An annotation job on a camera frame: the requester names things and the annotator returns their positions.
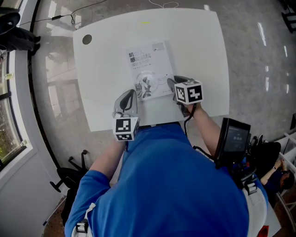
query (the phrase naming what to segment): screen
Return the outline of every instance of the screen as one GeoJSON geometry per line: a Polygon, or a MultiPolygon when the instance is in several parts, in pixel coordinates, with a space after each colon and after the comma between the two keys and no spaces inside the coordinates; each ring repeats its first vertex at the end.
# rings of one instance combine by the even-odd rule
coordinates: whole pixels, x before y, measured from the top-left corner
{"type": "Polygon", "coordinates": [[[248,135],[248,130],[229,126],[224,151],[243,152],[245,150],[248,135]]]}

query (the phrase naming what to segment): white wall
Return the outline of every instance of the white wall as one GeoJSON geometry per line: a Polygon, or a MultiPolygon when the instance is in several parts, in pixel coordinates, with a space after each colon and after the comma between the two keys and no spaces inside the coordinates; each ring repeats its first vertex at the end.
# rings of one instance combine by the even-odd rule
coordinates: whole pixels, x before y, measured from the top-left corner
{"type": "MultiPolygon", "coordinates": [[[[20,24],[30,21],[37,0],[24,0],[20,24]]],[[[49,184],[58,182],[56,167],[35,118],[28,83],[27,52],[10,54],[12,106],[27,148],[0,172],[0,236],[40,237],[43,222],[61,194],[49,184]]]]}

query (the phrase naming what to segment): marble floor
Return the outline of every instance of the marble floor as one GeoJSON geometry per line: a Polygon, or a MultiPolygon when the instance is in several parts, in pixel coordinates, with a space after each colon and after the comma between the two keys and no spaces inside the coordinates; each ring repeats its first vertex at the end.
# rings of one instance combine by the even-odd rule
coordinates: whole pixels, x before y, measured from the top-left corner
{"type": "MultiPolygon", "coordinates": [[[[155,0],[161,5],[165,0],[155,0]]],[[[97,0],[42,0],[36,20],[72,11],[97,0]]],[[[228,57],[229,117],[249,123],[253,134],[275,139],[287,132],[296,112],[296,34],[281,17],[279,0],[182,0],[179,7],[217,12],[228,57]]],[[[61,166],[79,161],[83,149],[88,166],[112,138],[111,131],[90,132],[84,113],[74,62],[73,32],[114,15],[158,6],[148,0],[108,0],[55,21],[35,23],[41,48],[32,58],[33,85],[40,118],[61,166]]],[[[221,123],[222,118],[214,118],[221,123]]],[[[189,139],[201,145],[189,123],[189,139]]]]}

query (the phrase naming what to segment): book cover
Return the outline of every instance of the book cover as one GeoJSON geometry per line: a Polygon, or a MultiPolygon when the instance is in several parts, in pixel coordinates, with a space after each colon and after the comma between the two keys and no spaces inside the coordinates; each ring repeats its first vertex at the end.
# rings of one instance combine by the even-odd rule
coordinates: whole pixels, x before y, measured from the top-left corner
{"type": "Polygon", "coordinates": [[[126,56],[139,101],[172,94],[167,79],[173,79],[173,70],[164,41],[129,48],[126,56]]]}

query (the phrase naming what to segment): black and white marker cube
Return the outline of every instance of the black and white marker cube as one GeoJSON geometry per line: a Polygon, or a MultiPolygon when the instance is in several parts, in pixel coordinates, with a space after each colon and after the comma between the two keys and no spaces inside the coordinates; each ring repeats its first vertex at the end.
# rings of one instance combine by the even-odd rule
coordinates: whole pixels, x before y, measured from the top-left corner
{"type": "Polygon", "coordinates": [[[118,141],[133,141],[139,129],[139,118],[114,118],[113,134],[118,141]]]}
{"type": "Polygon", "coordinates": [[[200,81],[186,81],[175,84],[176,99],[186,105],[203,101],[203,85],[200,81]]]}

